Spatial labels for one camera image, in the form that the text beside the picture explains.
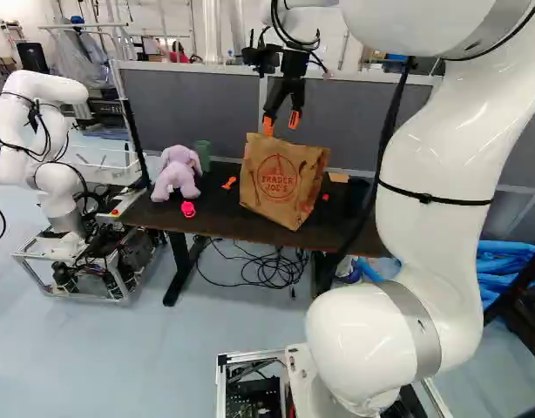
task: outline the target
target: pink toy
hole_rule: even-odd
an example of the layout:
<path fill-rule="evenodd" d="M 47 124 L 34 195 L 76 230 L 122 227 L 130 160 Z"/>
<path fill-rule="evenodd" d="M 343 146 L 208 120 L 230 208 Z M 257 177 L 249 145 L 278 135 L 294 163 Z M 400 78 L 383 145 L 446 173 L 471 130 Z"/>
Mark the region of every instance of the pink toy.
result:
<path fill-rule="evenodd" d="M 182 202 L 182 205 L 180 205 L 180 210 L 182 211 L 182 214 L 185 216 L 185 218 L 193 218 L 194 215 L 196 214 L 196 209 L 194 209 L 194 204 L 187 200 Z"/>
<path fill-rule="evenodd" d="M 180 189 L 185 199 L 196 199 L 200 196 L 200 190 L 194 183 L 194 172 L 200 176 L 202 174 L 197 152 L 183 145 L 171 146 L 161 153 L 161 164 L 163 168 L 155 182 L 152 201 L 169 200 L 171 187 Z"/>

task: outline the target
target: brown paper bag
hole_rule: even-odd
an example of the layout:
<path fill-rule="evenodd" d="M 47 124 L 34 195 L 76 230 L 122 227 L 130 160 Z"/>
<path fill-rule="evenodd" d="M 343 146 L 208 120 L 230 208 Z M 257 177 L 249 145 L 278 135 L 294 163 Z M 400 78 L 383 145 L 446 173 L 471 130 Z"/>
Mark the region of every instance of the brown paper bag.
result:
<path fill-rule="evenodd" d="M 329 149 L 248 133 L 240 204 L 296 231 L 314 209 Z"/>

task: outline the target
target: gray floor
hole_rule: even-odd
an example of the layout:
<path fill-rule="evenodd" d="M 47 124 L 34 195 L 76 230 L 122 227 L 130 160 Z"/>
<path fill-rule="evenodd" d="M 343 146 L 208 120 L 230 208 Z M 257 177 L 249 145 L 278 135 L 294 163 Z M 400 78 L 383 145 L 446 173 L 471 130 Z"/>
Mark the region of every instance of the gray floor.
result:
<path fill-rule="evenodd" d="M 168 249 L 132 307 L 43 297 L 9 256 L 46 226 L 36 203 L 33 192 L 0 186 L 9 222 L 0 242 L 0 417 L 213 417 L 217 353 L 304 341 L 308 274 L 297 300 L 285 290 L 213 287 L 196 274 L 167 309 L 176 269 Z M 239 262 L 210 250 L 204 273 L 238 280 Z M 475 358 L 436 384 L 456 417 L 512 417 L 535 404 L 535 359 L 493 324 Z"/>

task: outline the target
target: stuffed elephant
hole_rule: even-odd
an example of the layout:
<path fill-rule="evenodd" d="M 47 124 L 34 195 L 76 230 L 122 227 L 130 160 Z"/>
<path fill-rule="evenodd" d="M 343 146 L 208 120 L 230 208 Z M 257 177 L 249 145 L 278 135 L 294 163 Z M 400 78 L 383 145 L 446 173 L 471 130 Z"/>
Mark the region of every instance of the stuffed elephant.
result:
<path fill-rule="evenodd" d="M 198 153 L 183 145 L 166 148 L 161 154 L 162 170 L 153 188 L 152 201 L 165 202 L 173 189 L 180 189 L 185 199 L 196 199 L 200 190 L 194 183 L 194 171 L 202 174 Z"/>

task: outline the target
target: gray partition wall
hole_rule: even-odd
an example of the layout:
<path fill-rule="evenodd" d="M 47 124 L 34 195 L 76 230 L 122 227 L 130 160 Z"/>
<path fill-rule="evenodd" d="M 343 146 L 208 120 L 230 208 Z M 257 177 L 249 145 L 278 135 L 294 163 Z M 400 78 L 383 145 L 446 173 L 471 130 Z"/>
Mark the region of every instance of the gray partition wall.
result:
<path fill-rule="evenodd" d="M 213 155 L 242 158 L 247 132 L 258 130 L 255 75 L 121 70 L 121 76 L 145 150 L 207 139 Z"/>
<path fill-rule="evenodd" d="M 161 152 L 170 145 L 192 146 L 196 140 L 207 139 L 214 156 L 242 158 L 247 132 L 258 131 L 261 107 L 273 78 L 261 83 L 257 75 L 242 67 L 212 72 L 204 72 L 207 67 L 193 67 L 189 72 L 174 67 L 129 63 L 121 68 L 143 148 Z M 275 136 L 297 144 L 327 146 L 331 149 L 330 167 L 369 176 L 396 88 L 395 82 L 383 79 L 308 79 L 298 129 L 287 128 L 288 100 L 280 110 Z M 430 84 L 415 78 L 414 84 L 406 86 L 399 124 L 424 106 L 431 94 Z M 508 159 L 483 237 L 535 243 L 535 117 Z"/>
<path fill-rule="evenodd" d="M 269 78 L 271 89 L 274 78 Z M 275 122 L 275 136 L 295 144 L 331 149 L 329 166 L 374 171 L 383 120 L 396 84 L 309 79 L 302 120 L 296 131 L 288 129 L 290 98 Z M 397 125 L 417 113 L 430 97 L 430 85 L 405 86 Z"/>

